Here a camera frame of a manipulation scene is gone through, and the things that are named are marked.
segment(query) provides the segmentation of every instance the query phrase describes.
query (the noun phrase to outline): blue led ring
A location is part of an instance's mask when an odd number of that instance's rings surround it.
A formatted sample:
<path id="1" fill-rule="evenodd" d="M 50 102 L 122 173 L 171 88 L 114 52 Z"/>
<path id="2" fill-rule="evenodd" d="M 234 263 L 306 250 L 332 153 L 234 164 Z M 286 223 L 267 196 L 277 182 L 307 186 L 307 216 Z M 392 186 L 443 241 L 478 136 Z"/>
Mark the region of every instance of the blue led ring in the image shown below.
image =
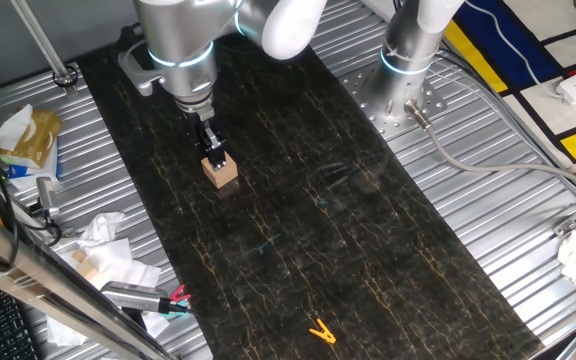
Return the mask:
<path id="1" fill-rule="evenodd" d="M 188 60 L 188 61 L 182 61 L 180 63 L 175 63 L 175 62 L 171 62 L 171 61 L 165 61 L 165 60 L 161 60 L 160 58 L 156 57 L 155 55 L 153 55 L 150 52 L 150 49 L 148 49 L 148 54 L 150 54 L 150 57 L 155 60 L 157 63 L 163 65 L 163 66 L 167 66 L 167 67 L 188 67 L 188 66 L 193 66 L 196 64 L 199 64 L 200 62 L 202 62 L 204 59 L 206 59 L 208 57 L 208 55 L 210 55 L 210 52 L 212 51 L 212 48 L 214 47 L 214 43 L 210 42 L 210 45 L 208 46 L 208 49 L 201 55 L 199 55 L 198 57 L 192 59 L 192 60 Z"/>
<path id="2" fill-rule="evenodd" d="M 394 72 L 398 72 L 400 74 L 404 74 L 404 75 L 417 75 L 417 74 L 421 74 L 423 72 L 425 72 L 426 70 L 428 70 L 430 68 L 430 64 L 428 64 L 428 66 L 426 66 L 425 68 L 421 69 L 421 70 L 416 70 L 416 71 L 406 71 L 406 70 L 401 70 L 398 69 L 394 66 L 392 66 L 391 64 L 388 63 L 388 61 L 386 60 L 386 57 L 384 56 L 384 51 L 381 51 L 381 60 L 384 62 L 384 64 L 392 71 Z"/>

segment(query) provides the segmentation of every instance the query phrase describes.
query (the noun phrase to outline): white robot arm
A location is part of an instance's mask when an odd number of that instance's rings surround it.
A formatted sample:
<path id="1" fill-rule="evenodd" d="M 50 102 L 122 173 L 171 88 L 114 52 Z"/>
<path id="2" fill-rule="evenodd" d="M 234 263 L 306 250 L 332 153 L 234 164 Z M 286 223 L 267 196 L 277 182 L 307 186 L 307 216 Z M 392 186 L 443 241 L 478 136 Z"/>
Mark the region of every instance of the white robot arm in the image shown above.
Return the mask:
<path id="1" fill-rule="evenodd" d="M 266 54 L 286 60 L 308 46 L 325 6 L 326 0 L 244 0 L 234 21 Z"/>

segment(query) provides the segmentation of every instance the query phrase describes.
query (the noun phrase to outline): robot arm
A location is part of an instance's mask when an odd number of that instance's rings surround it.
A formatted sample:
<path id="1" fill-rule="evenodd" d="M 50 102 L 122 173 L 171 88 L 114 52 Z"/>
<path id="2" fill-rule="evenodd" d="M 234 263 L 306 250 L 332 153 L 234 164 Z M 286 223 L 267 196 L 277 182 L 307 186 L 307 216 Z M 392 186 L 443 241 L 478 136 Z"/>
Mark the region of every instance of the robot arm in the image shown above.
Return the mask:
<path id="1" fill-rule="evenodd" d="M 326 5 L 326 0 L 133 1 L 155 70 L 144 71 L 129 53 L 119 54 L 119 65 L 142 95 L 150 95 L 157 81 L 175 97 L 214 171 L 226 164 L 226 156 L 212 107 L 213 41 L 239 31 L 273 58 L 289 59 L 308 45 Z"/>
<path id="2" fill-rule="evenodd" d="M 326 0 L 244 0 L 235 27 L 269 56 L 286 60 L 308 46 L 325 6 Z"/>
<path id="3" fill-rule="evenodd" d="M 429 34 L 442 32 L 465 0 L 423 0 L 419 2 L 417 23 Z"/>

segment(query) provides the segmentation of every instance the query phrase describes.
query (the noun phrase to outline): gray cable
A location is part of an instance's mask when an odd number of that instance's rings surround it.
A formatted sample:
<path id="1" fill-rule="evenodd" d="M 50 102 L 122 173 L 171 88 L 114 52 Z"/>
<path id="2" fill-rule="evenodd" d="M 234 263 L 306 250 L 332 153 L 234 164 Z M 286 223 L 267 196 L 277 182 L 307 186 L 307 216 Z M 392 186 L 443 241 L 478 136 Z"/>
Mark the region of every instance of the gray cable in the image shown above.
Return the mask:
<path id="1" fill-rule="evenodd" d="M 541 88 L 541 90 L 543 90 L 546 94 L 548 94 L 554 98 L 562 99 L 562 100 L 564 99 L 563 95 L 551 92 L 539 80 L 537 80 L 535 73 L 532 72 L 532 68 L 530 67 L 530 63 L 528 62 L 528 59 L 526 59 L 526 57 L 519 50 L 517 50 L 517 48 L 510 41 L 508 41 L 508 39 L 506 39 L 504 34 L 501 32 L 501 28 L 499 27 L 499 21 L 497 21 L 497 17 L 495 16 L 495 14 L 491 13 L 488 10 L 485 10 L 485 9 L 482 9 L 478 6 L 473 5 L 468 0 L 466 0 L 466 4 L 468 4 L 468 6 L 470 6 L 471 8 L 492 17 L 492 19 L 495 22 L 495 27 L 497 28 L 497 32 L 499 33 L 499 36 L 501 37 L 501 40 L 503 40 L 512 49 L 512 51 L 514 51 L 515 54 L 517 54 L 517 56 L 519 56 L 524 61 L 524 63 L 526 63 L 526 68 L 528 69 L 528 72 L 530 73 L 530 77 L 532 77 L 532 80 L 535 82 L 535 84 L 537 84 Z"/>
<path id="2" fill-rule="evenodd" d="M 432 126 L 426 129 L 426 133 L 428 133 L 428 136 L 430 137 L 432 142 L 435 144 L 435 147 L 437 147 L 437 150 L 439 150 L 439 153 L 441 153 L 441 155 L 443 155 L 443 157 L 451 165 L 458 167 L 462 170 L 475 171 L 475 172 L 497 172 L 497 171 L 509 171 L 509 170 L 518 170 L 518 169 L 540 170 L 540 171 L 549 172 L 551 174 L 563 176 L 566 179 L 569 179 L 569 180 L 573 181 L 574 183 L 576 183 L 576 175 L 573 175 L 567 171 L 557 169 L 557 168 L 552 167 L 552 166 L 541 165 L 541 164 L 508 164 L 508 165 L 500 165 L 500 166 L 466 165 L 466 164 L 459 162 L 458 160 L 456 160 L 452 156 L 450 156 L 450 154 L 448 154 L 446 149 L 444 149 L 444 147 L 441 146 L 441 143 L 439 143 L 439 139 L 437 139 L 437 135 L 435 135 L 435 131 L 432 129 Z"/>
<path id="3" fill-rule="evenodd" d="M 453 70 L 454 70 L 454 69 L 455 69 L 455 68 L 453 68 L 452 66 L 444 65 L 444 64 L 442 64 L 442 63 L 439 62 L 439 61 L 435 61 L 434 64 L 441 65 L 442 67 L 444 67 L 444 68 L 447 69 L 447 70 L 450 70 L 450 69 L 453 69 Z M 504 102 L 504 100 L 503 100 L 501 97 L 499 97 L 499 94 L 492 92 L 492 90 L 490 90 L 490 91 L 484 91 L 484 92 L 483 92 L 484 94 L 491 96 L 491 99 L 490 99 L 490 100 L 494 101 L 494 102 L 497 104 L 497 106 L 499 106 L 499 111 L 504 112 L 505 116 L 503 116 L 502 114 L 500 114 L 500 113 L 498 112 L 498 110 L 497 110 L 494 106 L 492 106 L 492 105 L 490 104 L 490 102 L 489 102 L 489 101 L 487 100 L 487 98 L 486 98 L 486 95 L 482 95 L 482 94 L 479 93 L 479 88 L 478 88 L 477 90 L 475 90 L 475 89 L 469 87 L 468 85 L 466 85 L 466 84 L 464 84 L 464 83 L 461 83 L 461 82 L 459 82 L 459 81 L 456 81 L 455 79 L 452 79 L 452 78 L 443 76 L 443 75 L 441 75 L 441 74 L 433 71 L 432 69 L 429 69 L 429 71 L 432 72 L 434 75 L 438 76 L 439 78 L 442 78 L 442 79 L 444 79 L 444 80 L 450 81 L 450 82 L 452 82 L 452 83 L 456 83 L 457 85 L 463 86 L 465 89 L 468 89 L 468 90 L 472 91 L 472 92 L 473 92 L 475 95 L 477 95 L 480 99 L 484 100 L 484 101 L 486 102 L 486 104 L 488 104 L 488 106 L 490 106 L 490 107 L 492 108 L 492 110 L 493 110 L 494 112 L 496 112 L 497 115 L 499 115 L 499 117 L 500 117 L 501 119 L 503 119 L 506 124 L 508 124 L 508 126 L 510 126 L 511 129 L 515 130 L 515 132 L 517 132 L 517 134 L 524 140 L 524 142 L 526 143 L 526 145 L 528 145 L 528 147 L 530 147 L 535 153 L 541 154 L 541 156 L 546 156 L 546 157 L 547 157 L 547 155 L 546 155 L 542 150 L 538 150 L 538 149 L 537 149 L 538 146 L 537 146 L 537 148 L 535 147 L 535 145 L 533 144 L 533 139 L 532 139 L 532 137 L 531 137 L 530 135 L 526 134 L 525 130 L 521 127 L 520 124 L 516 123 L 517 120 L 516 120 L 515 116 L 512 115 L 512 110 L 510 110 L 510 109 L 508 108 L 508 105 Z M 460 72 L 460 76 L 462 76 L 462 77 L 465 78 L 465 79 L 468 79 L 468 80 L 471 81 L 471 82 L 474 82 L 475 84 L 478 84 L 478 83 L 479 83 L 477 80 L 475 80 L 475 79 L 474 79 L 470 74 L 468 74 L 468 73 Z M 508 119 L 506 119 L 506 117 L 509 117 L 510 119 L 513 119 L 515 122 L 509 121 Z M 553 163 L 550 162 L 551 160 L 546 159 L 545 161 L 546 161 L 546 165 L 549 165 L 549 166 L 551 166 L 551 167 L 556 167 L 556 165 L 553 165 Z M 562 181 L 566 182 L 567 184 L 572 185 L 572 184 L 571 184 L 571 181 L 570 181 L 569 179 L 564 178 L 564 179 L 562 179 Z"/>

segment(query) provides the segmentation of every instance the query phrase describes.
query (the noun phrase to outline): wooden block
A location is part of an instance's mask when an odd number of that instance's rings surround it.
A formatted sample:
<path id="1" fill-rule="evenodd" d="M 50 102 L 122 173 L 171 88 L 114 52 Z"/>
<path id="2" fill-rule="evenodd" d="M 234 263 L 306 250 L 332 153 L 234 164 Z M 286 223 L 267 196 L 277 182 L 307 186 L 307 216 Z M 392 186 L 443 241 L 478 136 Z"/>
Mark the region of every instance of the wooden block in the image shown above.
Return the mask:
<path id="1" fill-rule="evenodd" d="M 214 171 L 212 165 L 208 158 L 203 158 L 201 160 L 201 166 L 204 168 L 204 174 L 219 189 L 220 187 L 226 185 L 231 180 L 237 177 L 239 174 L 237 172 L 237 164 L 235 161 L 226 153 L 226 166 L 219 169 L 219 171 Z"/>
<path id="2" fill-rule="evenodd" d="M 99 272 L 95 269 L 94 266 L 90 263 L 90 261 L 85 260 L 77 267 L 77 272 L 84 277 L 84 279 L 88 281 L 92 281 Z"/>
<path id="3" fill-rule="evenodd" d="M 86 253 L 81 250 L 77 250 L 74 253 L 72 253 L 72 258 L 79 263 L 84 262 L 87 256 L 88 255 L 86 255 Z"/>

